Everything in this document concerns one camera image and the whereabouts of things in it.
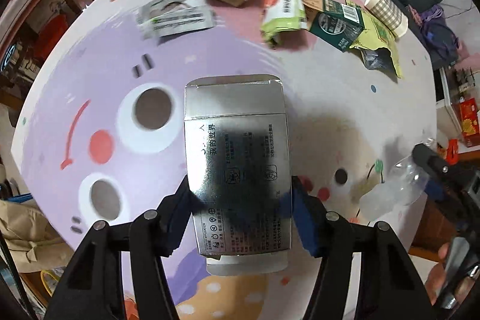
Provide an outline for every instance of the cartoon eye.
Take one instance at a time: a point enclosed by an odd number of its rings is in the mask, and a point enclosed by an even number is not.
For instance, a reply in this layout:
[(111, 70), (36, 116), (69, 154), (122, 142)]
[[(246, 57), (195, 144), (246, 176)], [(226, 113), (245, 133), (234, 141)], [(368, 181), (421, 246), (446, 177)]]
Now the cartoon eye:
[(136, 153), (158, 153), (182, 129), (182, 102), (168, 86), (146, 83), (131, 90), (121, 102), (116, 127), (122, 143)]
[(130, 221), (123, 189), (114, 178), (101, 172), (93, 172), (80, 183), (78, 205), (88, 227), (98, 220), (106, 220), (110, 225)]

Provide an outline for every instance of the metallic cardboard box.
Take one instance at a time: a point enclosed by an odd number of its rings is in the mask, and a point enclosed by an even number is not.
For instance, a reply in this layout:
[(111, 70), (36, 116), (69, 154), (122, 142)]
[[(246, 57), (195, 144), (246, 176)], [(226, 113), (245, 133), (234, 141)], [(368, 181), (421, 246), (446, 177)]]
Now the metallic cardboard box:
[(250, 255), (291, 245), (291, 176), (281, 81), (207, 77), (185, 88), (185, 148), (199, 252)]

